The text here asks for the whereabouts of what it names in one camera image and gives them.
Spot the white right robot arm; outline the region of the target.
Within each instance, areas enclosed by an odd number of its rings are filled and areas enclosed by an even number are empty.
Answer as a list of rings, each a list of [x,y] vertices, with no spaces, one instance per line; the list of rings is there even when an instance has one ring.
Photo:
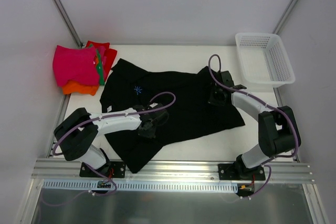
[[[209,73],[214,81],[210,101],[216,105],[232,105],[243,110],[258,123],[258,144],[239,155],[234,162],[235,174],[248,179],[254,168],[277,157],[296,156],[301,138],[293,110],[288,106],[272,106],[245,91],[245,86],[234,85],[229,71]]]

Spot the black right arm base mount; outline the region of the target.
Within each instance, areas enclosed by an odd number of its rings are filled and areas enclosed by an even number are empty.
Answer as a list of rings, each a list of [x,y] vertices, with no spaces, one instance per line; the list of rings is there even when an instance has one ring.
[[[239,155],[233,163],[221,163],[217,167],[220,180],[266,180],[264,169],[260,165],[247,168],[242,155]]]

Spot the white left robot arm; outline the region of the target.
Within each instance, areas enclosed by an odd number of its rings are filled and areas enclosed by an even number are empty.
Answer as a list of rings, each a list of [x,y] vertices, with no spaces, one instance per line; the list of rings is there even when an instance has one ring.
[[[160,103],[101,114],[78,108],[54,130],[56,146],[60,147],[61,155],[67,161],[80,161],[103,177],[108,174],[110,165],[106,153],[93,146],[96,137],[129,130],[136,131],[141,137],[155,138],[156,128],[168,118],[167,110]]]

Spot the black t shirt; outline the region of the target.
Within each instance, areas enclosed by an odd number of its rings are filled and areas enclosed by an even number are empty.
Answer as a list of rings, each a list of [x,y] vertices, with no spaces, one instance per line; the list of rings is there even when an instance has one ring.
[[[245,125],[234,106],[215,106],[208,102],[212,81],[208,67],[198,73],[149,72],[124,59],[118,60],[100,98],[103,113],[146,106],[157,94],[159,97],[154,101],[163,105],[176,97],[167,109],[167,122],[157,128],[154,139],[129,130],[106,135],[132,173],[139,172],[166,145]]]

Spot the white plastic basket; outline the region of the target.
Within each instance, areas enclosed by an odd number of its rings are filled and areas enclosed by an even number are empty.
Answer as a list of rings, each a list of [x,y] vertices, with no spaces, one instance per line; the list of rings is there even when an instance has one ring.
[[[238,62],[243,85],[252,92],[269,92],[295,82],[281,38],[268,33],[237,33]]]

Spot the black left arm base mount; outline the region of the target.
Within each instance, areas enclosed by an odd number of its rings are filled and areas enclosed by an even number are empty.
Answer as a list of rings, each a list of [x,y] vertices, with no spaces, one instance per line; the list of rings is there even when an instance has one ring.
[[[123,161],[111,161],[103,149],[100,149],[106,158],[106,163],[96,171],[92,171],[85,163],[81,163],[81,169],[79,172],[80,177],[98,178],[102,174],[111,178],[125,178],[126,164]]]

